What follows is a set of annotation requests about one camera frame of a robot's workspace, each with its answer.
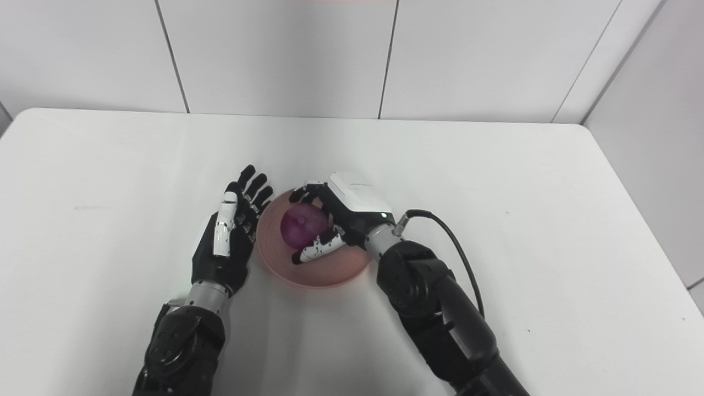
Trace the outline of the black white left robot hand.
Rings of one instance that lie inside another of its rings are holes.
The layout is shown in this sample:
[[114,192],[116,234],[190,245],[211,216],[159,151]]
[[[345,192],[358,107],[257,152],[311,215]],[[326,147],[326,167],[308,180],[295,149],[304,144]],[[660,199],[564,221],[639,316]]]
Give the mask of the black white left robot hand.
[[191,282],[216,283],[231,298],[249,275],[248,263],[261,215],[271,203],[267,175],[249,164],[227,185],[192,256]]

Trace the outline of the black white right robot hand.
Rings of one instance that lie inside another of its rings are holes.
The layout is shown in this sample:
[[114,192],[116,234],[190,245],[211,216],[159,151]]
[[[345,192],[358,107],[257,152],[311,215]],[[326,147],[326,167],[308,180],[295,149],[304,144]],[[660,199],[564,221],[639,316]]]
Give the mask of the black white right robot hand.
[[374,229],[395,223],[391,206],[357,173],[334,172],[327,180],[307,182],[289,195],[291,203],[314,200],[321,203],[331,224],[292,255],[293,264],[319,259],[344,245],[364,248]]

